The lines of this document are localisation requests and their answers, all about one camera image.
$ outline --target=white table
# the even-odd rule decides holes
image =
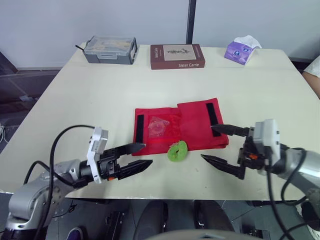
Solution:
[[[281,142],[320,152],[320,101],[282,50],[257,49],[246,66],[224,58],[225,48],[203,47],[205,68],[151,70],[150,47],[141,45],[133,65],[91,64],[80,50],[55,77],[0,155],[0,189],[19,188],[31,163],[49,163],[57,134],[75,124],[109,130],[108,148],[133,141],[135,108],[176,107],[217,97],[225,124],[253,126],[276,119]],[[76,128],[59,142],[55,163],[85,160],[92,131]],[[247,169],[245,180],[215,169],[200,154],[236,164],[244,138],[225,149],[191,151],[182,162],[166,154],[130,155],[118,162],[153,159],[144,172],[123,180],[90,183],[68,197],[132,199],[267,200],[266,177]],[[36,177],[42,169],[32,175]],[[280,199],[284,181],[273,177]],[[289,187],[286,197],[302,193]]]

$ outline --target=clear plastic lid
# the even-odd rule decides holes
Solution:
[[[93,36],[84,48],[85,54],[128,55],[133,37]]]

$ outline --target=book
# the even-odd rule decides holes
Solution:
[[[151,69],[196,69],[205,67],[199,44],[151,45]]]

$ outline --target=plastic storage box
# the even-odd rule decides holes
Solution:
[[[135,37],[93,36],[83,53],[89,63],[133,64],[137,50]]]

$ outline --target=lime green sponge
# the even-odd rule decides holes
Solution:
[[[188,146],[185,141],[179,141],[171,145],[168,150],[168,158],[172,162],[180,162],[186,158]]]

